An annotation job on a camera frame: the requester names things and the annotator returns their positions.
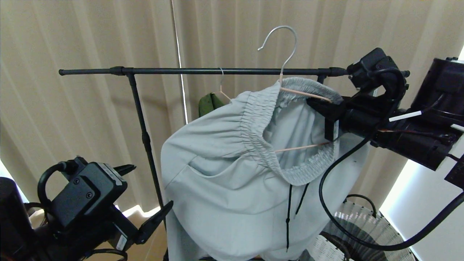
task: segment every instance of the beige curtain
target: beige curtain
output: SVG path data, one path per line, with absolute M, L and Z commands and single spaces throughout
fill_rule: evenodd
M 407 108 L 434 57 L 458 56 L 464 43 L 464 2 L 450 1 L 182 1 L 174 0 L 183 67 L 280 68 L 293 48 L 289 30 L 281 29 L 257 52 L 274 27 L 289 25 L 298 33 L 298 48 L 287 68 L 346 68 L 375 47 L 410 70 Z M 219 90 L 221 76 L 184 76 L 188 119 L 198 117 L 198 100 Z M 271 86 L 278 76 L 226 75 L 224 92 Z M 355 92 L 347 77 L 325 84 L 342 95 Z M 384 149 L 371 149 L 354 193 L 380 206 L 406 159 Z
M 157 206 L 132 93 L 122 76 L 59 76 L 58 69 L 126 67 L 287 68 L 346 67 L 375 47 L 410 70 L 402 107 L 412 102 L 434 57 L 457 56 L 464 43 L 464 2 L 448 1 L 0 1 L 0 158 L 31 201 L 41 173 L 81 155 L 112 166 L 133 163 L 122 209 Z M 137 75 L 157 167 L 163 142 L 185 123 L 178 75 Z M 234 97 L 275 83 L 277 76 L 226 75 Z M 184 75 L 187 118 L 199 98 L 219 90 L 219 75 Z M 355 90 L 346 77 L 325 84 L 342 95 Z M 353 192 L 378 205 L 406 160 L 372 148 Z M 49 181 L 54 197 L 66 184 Z
M 0 158 L 26 197 L 37 201 L 45 169 L 81 155 L 137 166 L 121 209 L 158 206 L 127 78 L 58 69 L 178 67 L 171 1 L 2 1 L 0 10 Z M 159 167 L 163 142 L 185 123 L 180 77 L 136 78 Z M 65 184 L 53 175 L 48 196 Z

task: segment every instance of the hanger bar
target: hanger bar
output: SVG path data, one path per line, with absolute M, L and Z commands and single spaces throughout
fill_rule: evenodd
M 247 75 L 279 75 L 281 68 L 222 68 L 224 74 L 247 74 Z M 219 68 L 129 68 L 116 66 L 107 69 L 73 69 L 58 72 L 60 75 L 72 74 L 222 74 Z M 318 69 L 284 69 L 284 75 L 324 75 L 336 77 L 348 75 L 347 71 L 339 67 Z

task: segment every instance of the clothes hanger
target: clothes hanger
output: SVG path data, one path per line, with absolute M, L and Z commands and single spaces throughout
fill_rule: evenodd
M 287 60 L 284 62 L 284 64 L 282 65 L 282 68 L 280 69 L 280 77 L 279 77 L 279 82 L 282 86 L 282 78 L 284 77 L 284 67 L 285 65 L 288 63 L 288 61 L 290 61 L 290 59 L 293 57 L 293 55 L 295 54 L 295 51 L 296 51 L 296 43 L 298 41 L 298 36 L 295 32 L 295 30 L 290 27 L 290 26 L 277 26 L 275 27 L 274 29 L 272 29 L 266 36 L 266 39 L 264 39 L 264 43 L 263 45 L 258 48 L 258 51 L 261 51 L 263 48 L 264 48 L 264 45 L 266 45 L 266 42 L 267 42 L 267 39 L 269 38 L 269 36 L 274 32 L 276 31 L 277 29 L 280 29 L 280 28 L 287 28 L 289 29 L 292 33 L 293 33 L 293 36 L 295 37 L 295 45 L 293 46 L 293 51 L 292 53 L 290 54 L 290 56 L 287 58 Z M 311 97 L 311 98 L 318 98 L 318 99 L 322 99 L 324 101 L 327 101 L 327 102 L 330 102 L 332 103 L 332 100 L 330 100 L 329 98 L 326 98 L 326 97 L 323 97 L 323 96 L 319 96 L 319 95 L 315 95 L 315 94 L 312 94 L 312 93 L 305 93 L 305 92 L 302 92 L 302 91 L 295 91 L 295 90 L 291 90 L 291 89 L 287 89 L 287 88 L 283 88 L 283 87 L 280 87 L 280 90 L 282 91 L 288 91 L 288 92 L 292 92 L 292 93 L 296 93 L 296 94 L 300 94 L 300 95 L 304 95 L 304 96 L 308 96 L 308 97 Z
M 227 94 L 225 94 L 223 91 L 222 91 L 222 81 L 224 80 L 224 71 L 222 70 L 221 67 L 219 67 L 219 69 L 221 69 L 221 72 L 222 72 L 222 78 L 221 78 L 221 82 L 220 82 L 220 85 L 219 85 L 219 93 L 221 93 L 222 95 L 224 95 L 227 99 L 229 99 L 229 101 L 231 100 L 229 98 L 229 96 L 227 96 Z
M 298 36 L 296 35 L 296 32 L 295 30 L 293 30 L 292 27 L 290 26 L 277 26 L 275 27 L 274 29 L 272 29 L 266 36 L 266 39 L 264 39 L 264 43 L 263 45 L 258 48 L 258 51 L 262 50 L 264 48 L 264 45 L 266 44 L 267 42 L 267 39 L 269 38 L 269 36 L 277 29 L 280 29 L 280 28 L 287 28 L 289 29 L 292 33 L 293 33 L 293 36 L 295 37 L 295 45 L 293 47 L 293 51 L 292 53 L 290 54 L 290 56 L 287 58 L 287 60 L 284 62 L 284 64 L 282 65 L 282 68 L 280 69 L 280 78 L 279 78 L 279 82 L 280 84 L 282 84 L 282 78 L 283 78 L 283 74 L 284 74 L 284 67 L 285 65 L 287 64 L 287 62 L 293 57 L 293 55 L 295 54 L 295 51 L 296 51 L 296 43 L 297 43 L 297 40 L 298 40 Z M 292 93 L 296 93 L 296 94 L 301 94 L 301 95 L 305 95 L 305 96 L 308 96 L 308 97 L 312 97 L 312 98 L 319 98 L 319 99 L 322 99 L 322 100 L 325 100 L 325 101 L 328 101 L 330 103 L 332 103 L 332 100 L 326 98 L 326 97 L 323 97 L 323 96 L 319 96 L 319 95 L 315 95 L 315 94 L 312 94 L 312 93 L 305 93 L 305 92 L 302 92 L 302 91 L 295 91 L 295 90 L 291 90 L 291 89 L 287 89 L 287 88 L 282 88 L 280 87 L 280 90 L 282 91 L 288 91 L 288 92 L 292 92 Z M 301 149 L 307 149 L 307 148 L 312 148 L 312 147 L 317 147 L 317 146 L 321 146 L 321 145 L 326 145 L 326 144 L 329 144 L 329 142 L 324 142 L 324 143 L 321 143 L 321 144 L 311 144 L 311 145 L 307 145 L 307 146 L 301 146 L 301 147 L 295 147 L 295 148 L 287 148 L 287 149 L 280 149 L 280 150 L 275 150 L 274 152 L 284 152 L 284 151 L 290 151 L 290 150 L 301 150 Z

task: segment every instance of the white wall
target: white wall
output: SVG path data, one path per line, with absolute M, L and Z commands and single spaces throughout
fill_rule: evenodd
M 461 157 L 464 138 L 451 151 Z M 419 232 L 462 190 L 444 180 L 455 161 L 446 158 L 437 171 L 411 160 L 380 208 L 403 238 Z M 435 230 L 412 248 L 422 261 L 464 260 L 464 205 L 453 211 Z

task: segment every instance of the gathered fabric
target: gathered fabric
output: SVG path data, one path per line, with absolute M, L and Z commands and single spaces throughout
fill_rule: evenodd
M 262 91 L 246 91 L 173 134 L 161 150 L 169 258 L 295 260 L 329 221 L 319 202 L 320 176 L 361 139 L 344 134 L 303 150 L 275 150 L 327 142 L 324 117 L 307 97 L 342 97 L 316 81 L 291 77 Z M 324 198 L 335 212 L 354 185 L 367 146 L 326 179 Z M 305 200 L 295 211 L 308 184 Z

